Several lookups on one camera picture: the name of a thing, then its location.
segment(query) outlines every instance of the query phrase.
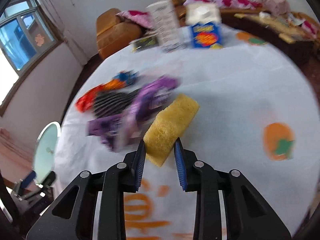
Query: window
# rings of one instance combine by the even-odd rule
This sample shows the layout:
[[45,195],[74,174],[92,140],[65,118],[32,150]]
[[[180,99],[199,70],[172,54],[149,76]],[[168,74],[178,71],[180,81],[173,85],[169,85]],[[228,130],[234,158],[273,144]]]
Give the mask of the window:
[[57,44],[35,0],[12,0],[0,17],[0,107],[17,80]]

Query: window frame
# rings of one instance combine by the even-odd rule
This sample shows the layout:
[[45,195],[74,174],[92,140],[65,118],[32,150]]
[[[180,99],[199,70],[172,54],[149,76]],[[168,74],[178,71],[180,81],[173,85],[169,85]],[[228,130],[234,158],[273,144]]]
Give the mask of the window frame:
[[[12,2],[16,2],[19,0],[11,0],[10,3],[7,5],[7,7],[9,7],[10,5],[12,5]],[[14,97],[15,93],[17,92],[17,90],[19,89],[20,85],[25,81],[25,79],[27,78],[27,76],[34,70],[34,68],[49,54],[51,53],[56,47],[58,47],[62,42],[63,39],[61,38],[61,34],[59,33],[59,31],[55,28],[55,26],[50,22],[50,20],[46,17],[46,15],[43,13],[41,7],[39,6],[39,4],[37,3],[36,0],[33,0],[35,2],[35,6],[29,9],[26,9],[24,11],[21,11],[19,13],[13,14],[7,18],[5,18],[3,21],[1,21],[1,26],[3,26],[4,24],[17,19],[17,22],[19,23],[20,27],[23,30],[23,33],[28,36],[28,30],[25,27],[23,20],[21,19],[20,16],[28,14],[28,13],[37,13],[39,15],[40,21],[43,22],[44,26],[46,27],[47,31],[49,32],[49,34],[52,36],[53,41],[48,45],[48,47],[42,52],[42,53],[38,53],[35,56],[33,56],[28,63],[26,63],[23,68],[18,71],[14,65],[13,62],[11,61],[11,59],[5,55],[5,50],[2,49],[3,46],[2,44],[0,45],[4,55],[6,56],[7,60],[9,61],[10,65],[12,66],[12,68],[15,70],[15,72],[18,74],[19,78],[18,80],[15,82],[15,84],[11,87],[10,91],[7,93],[5,99],[3,100],[2,104],[0,105],[0,116],[2,117],[4,115],[5,110],[7,109],[7,106],[9,105],[11,99]]]

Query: round mirror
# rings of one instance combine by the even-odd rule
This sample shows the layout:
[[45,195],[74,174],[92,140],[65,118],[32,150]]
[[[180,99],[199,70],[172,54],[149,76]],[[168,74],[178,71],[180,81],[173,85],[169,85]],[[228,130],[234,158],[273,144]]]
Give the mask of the round mirror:
[[54,161],[54,148],[60,137],[61,128],[58,122],[49,123],[40,133],[35,155],[33,157],[33,170],[36,172],[36,184],[41,184],[52,170]]

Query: orange pumpkin print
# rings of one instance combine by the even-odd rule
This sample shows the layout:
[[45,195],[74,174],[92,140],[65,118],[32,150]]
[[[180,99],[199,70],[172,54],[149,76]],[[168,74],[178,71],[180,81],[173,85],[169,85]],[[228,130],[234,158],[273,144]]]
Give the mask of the orange pumpkin print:
[[264,45],[266,42],[257,36],[247,32],[239,32],[236,34],[238,40],[245,41],[251,45]]
[[157,197],[165,197],[170,191],[170,187],[168,185],[161,185],[157,192]]
[[263,147],[270,160],[291,159],[294,133],[285,123],[272,123],[263,130]]

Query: blue cereal box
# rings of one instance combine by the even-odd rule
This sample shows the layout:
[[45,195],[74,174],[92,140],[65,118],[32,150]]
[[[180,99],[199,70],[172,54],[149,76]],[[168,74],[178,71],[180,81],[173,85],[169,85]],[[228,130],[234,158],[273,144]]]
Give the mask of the blue cereal box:
[[220,23],[208,22],[192,26],[194,48],[221,49],[222,38]]

